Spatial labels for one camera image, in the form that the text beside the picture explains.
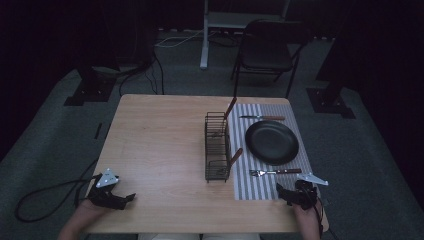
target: placemat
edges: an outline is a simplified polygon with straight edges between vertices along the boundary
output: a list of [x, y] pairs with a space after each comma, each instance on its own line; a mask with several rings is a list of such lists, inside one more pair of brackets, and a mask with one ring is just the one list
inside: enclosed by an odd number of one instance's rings
[[[296, 158], [281, 166], [271, 166], [253, 156], [246, 146], [244, 136], [246, 130], [260, 119], [240, 118], [242, 115], [270, 115], [285, 116], [286, 120], [279, 121], [289, 127], [299, 141], [299, 153]], [[234, 177], [234, 194], [236, 200], [271, 200], [278, 199], [276, 183], [284, 188], [294, 190], [296, 174], [266, 174], [261, 177], [250, 176], [249, 170], [276, 170], [300, 168], [302, 173], [312, 172], [306, 155], [305, 147], [297, 127], [296, 119], [289, 104], [235, 104], [228, 117], [230, 132], [231, 154], [234, 156], [239, 148], [243, 154], [234, 163], [232, 172]]]

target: metal rack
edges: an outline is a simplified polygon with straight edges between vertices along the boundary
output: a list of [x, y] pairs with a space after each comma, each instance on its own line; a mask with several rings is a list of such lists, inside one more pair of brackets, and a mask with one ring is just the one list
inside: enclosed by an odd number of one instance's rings
[[231, 151], [226, 114], [208, 112], [205, 117], [205, 178], [227, 181], [231, 169]]

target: human hand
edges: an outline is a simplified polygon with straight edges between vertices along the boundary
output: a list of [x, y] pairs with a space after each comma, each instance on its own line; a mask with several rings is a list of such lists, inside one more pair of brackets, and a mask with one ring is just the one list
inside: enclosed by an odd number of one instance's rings
[[[321, 238], [319, 227], [321, 226], [320, 219], [322, 216], [317, 216], [317, 213], [313, 207], [303, 210], [300, 205], [292, 205], [303, 239], [319, 240]], [[320, 201], [317, 201], [315, 207], [318, 211], [318, 214], [321, 214], [322, 205]]]
[[58, 240], [78, 239], [78, 235], [84, 228], [88, 227], [110, 211], [113, 210], [96, 206], [88, 199], [82, 201], [60, 231]]

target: butter knife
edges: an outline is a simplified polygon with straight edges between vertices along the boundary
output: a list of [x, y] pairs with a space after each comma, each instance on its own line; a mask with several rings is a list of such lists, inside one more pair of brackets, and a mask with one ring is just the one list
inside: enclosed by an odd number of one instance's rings
[[245, 115], [245, 116], [240, 116], [240, 118], [253, 118], [253, 119], [264, 119], [264, 120], [280, 120], [280, 121], [283, 121], [283, 120], [286, 119], [284, 116], [261, 116], [261, 115], [257, 115], [257, 116]]

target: table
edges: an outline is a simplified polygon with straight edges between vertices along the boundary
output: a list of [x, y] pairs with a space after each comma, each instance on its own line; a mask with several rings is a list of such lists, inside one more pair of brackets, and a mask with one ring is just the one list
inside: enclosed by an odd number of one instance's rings
[[[124, 95], [95, 173], [120, 176], [117, 196], [137, 193], [125, 210], [100, 219], [91, 233], [295, 232], [283, 200], [235, 200], [233, 179], [205, 180], [204, 119], [225, 112], [231, 97]], [[237, 103], [289, 104], [282, 98]], [[328, 221], [324, 216], [324, 229]]]
[[203, 15], [203, 45], [200, 58], [200, 69], [207, 69], [209, 56], [209, 27], [244, 29], [246, 25], [256, 19], [284, 20], [290, 0], [284, 1], [281, 15], [254, 14], [254, 13], [232, 13], [232, 12], [210, 12], [209, 0], [205, 0]]

